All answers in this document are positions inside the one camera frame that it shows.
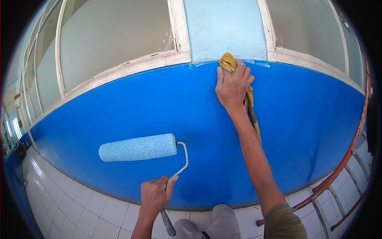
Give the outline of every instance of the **gray pants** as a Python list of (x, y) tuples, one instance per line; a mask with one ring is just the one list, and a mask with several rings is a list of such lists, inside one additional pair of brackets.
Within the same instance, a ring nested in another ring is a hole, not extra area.
[[(176, 236), (173, 239), (205, 239), (190, 220), (180, 219), (175, 222), (174, 228)], [(241, 239), (239, 222), (234, 211), (225, 204), (214, 206), (206, 233), (211, 239)]]

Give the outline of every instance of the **roller cover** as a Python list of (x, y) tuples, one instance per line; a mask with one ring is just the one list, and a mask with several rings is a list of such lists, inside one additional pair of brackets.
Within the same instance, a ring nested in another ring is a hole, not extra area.
[(105, 162), (146, 160), (171, 156), (176, 154), (175, 136), (172, 133), (167, 133), (106, 143), (99, 147), (98, 153)]

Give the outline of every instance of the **sleeve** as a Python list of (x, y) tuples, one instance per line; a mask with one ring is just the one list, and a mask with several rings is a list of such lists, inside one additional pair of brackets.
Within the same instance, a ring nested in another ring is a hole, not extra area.
[(264, 239), (307, 239), (304, 225), (287, 202), (276, 204), (265, 217)]

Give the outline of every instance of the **hand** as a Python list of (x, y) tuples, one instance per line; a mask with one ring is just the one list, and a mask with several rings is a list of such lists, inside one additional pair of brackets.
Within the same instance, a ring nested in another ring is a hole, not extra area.
[(236, 60), (236, 64), (238, 67), (233, 74), (220, 67), (217, 68), (215, 92), (229, 115), (244, 107), (245, 94), (255, 79), (254, 76), (250, 75), (251, 69), (245, 67), (241, 60)]
[(172, 190), (178, 178), (178, 175), (170, 179), (168, 179), (167, 176), (162, 176), (142, 183), (142, 206), (140, 208), (140, 213), (143, 213), (147, 218), (155, 219), (159, 212), (165, 208), (171, 200)]

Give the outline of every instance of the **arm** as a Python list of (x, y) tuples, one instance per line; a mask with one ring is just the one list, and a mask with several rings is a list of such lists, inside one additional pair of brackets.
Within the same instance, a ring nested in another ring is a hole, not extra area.
[(236, 127), (249, 177), (259, 196), (262, 213), (266, 216), (273, 206), (284, 202), (285, 198), (273, 179), (268, 159), (243, 105), (248, 86), (255, 78), (242, 61), (236, 60), (236, 63), (238, 67), (234, 74), (217, 68), (215, 91)]
[(167, 176), (141, 184), (142, 205), (131, 239), (151, 239), (152, 227), (159, 212), (172, 198), (172, 190), (179, 176)]

